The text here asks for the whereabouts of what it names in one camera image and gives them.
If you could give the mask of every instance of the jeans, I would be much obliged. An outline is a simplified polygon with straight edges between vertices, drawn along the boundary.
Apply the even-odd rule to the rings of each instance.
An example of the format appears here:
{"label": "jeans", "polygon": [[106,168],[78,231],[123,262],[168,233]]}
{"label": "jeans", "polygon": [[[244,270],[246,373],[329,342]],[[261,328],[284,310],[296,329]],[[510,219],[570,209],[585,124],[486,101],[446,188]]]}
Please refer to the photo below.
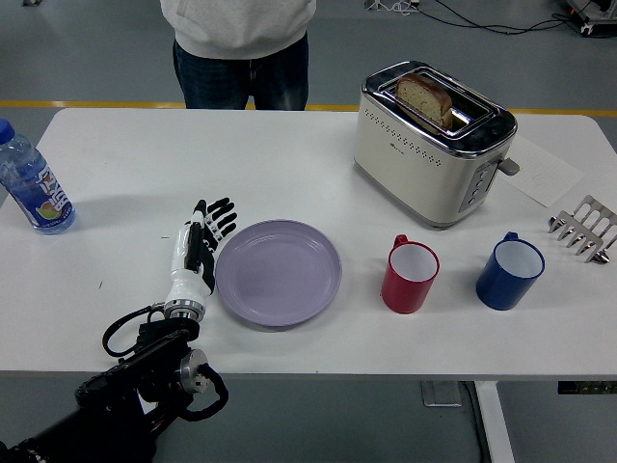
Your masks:
{"label": "jeans", "polygon": [[174,42],[175,75],[188,109],[303,111],[309,97],[307,35],[273,55],[255,60],[200,58]]}

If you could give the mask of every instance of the toaster lever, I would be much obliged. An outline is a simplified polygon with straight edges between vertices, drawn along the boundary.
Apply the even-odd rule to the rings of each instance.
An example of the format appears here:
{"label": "toaster lever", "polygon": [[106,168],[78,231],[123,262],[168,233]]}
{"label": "toaster lever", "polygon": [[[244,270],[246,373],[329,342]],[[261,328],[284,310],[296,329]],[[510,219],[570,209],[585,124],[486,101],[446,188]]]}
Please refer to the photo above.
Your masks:
{"label": "toaster lever", "polygon": [[499,166],[497,168],[500,169],[503,173],[505,173],[509,177],[517,174],[519,170],[521,169],[521,167],[509,157],[506,159],[503,159],[499,163]]}

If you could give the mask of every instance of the bottle label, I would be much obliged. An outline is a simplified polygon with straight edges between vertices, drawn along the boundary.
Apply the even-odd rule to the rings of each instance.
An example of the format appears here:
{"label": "bottle label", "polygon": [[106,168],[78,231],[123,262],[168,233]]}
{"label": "bottle label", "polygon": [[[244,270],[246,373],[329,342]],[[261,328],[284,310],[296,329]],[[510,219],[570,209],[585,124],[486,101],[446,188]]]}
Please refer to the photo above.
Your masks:
{"label": "bottle label", "polygon": [[39,224],[47,229],[64,222],[72,212],[73,206],[65,190],[49,169],[48,165],[35,178],[29,194],[19,195],[24,210]]}

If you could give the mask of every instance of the robotic arm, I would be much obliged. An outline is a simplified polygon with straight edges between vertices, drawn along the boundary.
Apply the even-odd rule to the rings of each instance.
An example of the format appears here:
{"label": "robotic arm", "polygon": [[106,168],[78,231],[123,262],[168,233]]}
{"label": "robotic arm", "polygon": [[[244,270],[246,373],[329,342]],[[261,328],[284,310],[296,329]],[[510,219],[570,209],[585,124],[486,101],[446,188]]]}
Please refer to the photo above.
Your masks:
{"label": "robotic arm", "polygon": [[[206,299],[214,290],[218,243],[235,229],[234,204],[225,198],[210,207],[200,201],[178,233],[172,259],[172,290],[165,303],[148,306],[113,323],[103,335],[107,353],[119,363],[82,384],[77,410],[37,436],[7,449],[0,442],[0,463],[131,461],[146,463],[156,438],[176,419],[210,418],[228,401],[221,377],[201,350],[188,342],[200,332]],[[152,321],[155,313],[164,318]],[[147,315],[135,344],[123,352],[110,338],[130,319]],[[193,395],[212,382],[218,400],[200,411],[188,410]],[[142,400],[157,403],[145,413]]]}

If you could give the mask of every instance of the bread slice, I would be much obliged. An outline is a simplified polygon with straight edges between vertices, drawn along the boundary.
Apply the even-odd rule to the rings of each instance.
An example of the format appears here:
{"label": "bread slice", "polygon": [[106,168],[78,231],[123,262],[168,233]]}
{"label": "bread slice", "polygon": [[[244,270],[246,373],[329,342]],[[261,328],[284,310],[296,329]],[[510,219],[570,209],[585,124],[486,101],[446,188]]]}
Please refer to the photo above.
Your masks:
{"label": "bread slice", "polygon": [[452,98],[434,80],[412,72],[405,74],[396,82],[396,97],[445,130],[452,128]]}

